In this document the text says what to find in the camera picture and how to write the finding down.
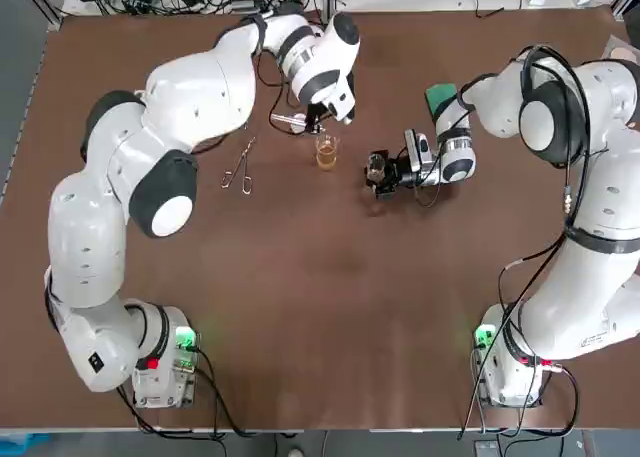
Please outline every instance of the green indicator light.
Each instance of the green indicator light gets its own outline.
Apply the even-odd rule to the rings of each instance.
[[[476,329],[476,345],[478,347],[488,347],[496,336],[496,326],[491,324],[482,324]]]
[[[196,342],[196,333],[191,327],[176,328],[176,344],[179,347],[190,347]]]

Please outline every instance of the green sponge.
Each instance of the green sponge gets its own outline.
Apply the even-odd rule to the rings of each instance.
[[[429,106],[429,110],[431,111],[431,118],[436,113],[436,110],[444,101],[455,97],[458,93],[458,89],[454,84],[437,84],[427,89],[424,93],[427,98],[427,105]]]

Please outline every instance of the orange liquid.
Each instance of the orange liquid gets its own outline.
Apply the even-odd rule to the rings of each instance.
[[[336,148],[330,143],[322,144],[316,152],[316,161],[318,167],[322,170],[331,170],[336,165],[337,152]]]

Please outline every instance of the table surface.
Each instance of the table surface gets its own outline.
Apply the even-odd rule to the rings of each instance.
[[[272,130],[276,90],[258,85],[248,132],[200,156],[196,211],[179,234],[150,240],[128,228],[123,297],[180,307],[200,331],[234,420],[246,428],[453,428],[471,391],[471,335],[497,301],[500,269],[560,232],[563,174],[519,138],[488,136],[472,119],[476,174],[443,187],[423,209],[409,191],[375,204],[363,188],[367,155],[398,151],[403,131],[433,125],[423,93],[499,71],[530,43],[571,62],[598,58],[606,8],[359,14],[357,117],[328,123],[341,139],[332,172],[314,165],[313,139]],[[143,88],[157,65],[211,46],[236,17],[68,18],[50,34],[4,204],[0,208],[1,427],[132,427],[114,392],[89,392],[43,306],[47,212],[54,186],[82,167],[84,122],[111,89]],[[263,76],[275,79],[271,58]],[[286,113],[282,102],[279,111]],[[251,135],[253,193],[220,188]],[[505,281],[514,296],[533,272]],[[13,339],[24,339],[18,345]],[[637,343],[577,359],[583,427],[640,427],[627,406],[640,381]],[[211,427],[212,398],[191,410],[145,413],[165,427]],[[572,394],[554,379],[525,425],[562,427]],[[516,422],[494,411],[492,425]],[[478,425],[474,414],[473,425]]]

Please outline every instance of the green object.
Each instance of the green object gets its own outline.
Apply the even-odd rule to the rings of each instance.
[[[176,328],[176,346],[186,348],[195,345],[196,333],[191,327],[180,326]]]
[[[496,336],[496,326],[491,324],[482,324],[476,329],[476,346],[488,347]]]
[[[427,98],[427,105],[431,111],[431,118],[435,114],[438,106],[447,99],[455,96],[458,93],[458,89],[454,84],[436,84],[424,93]]]

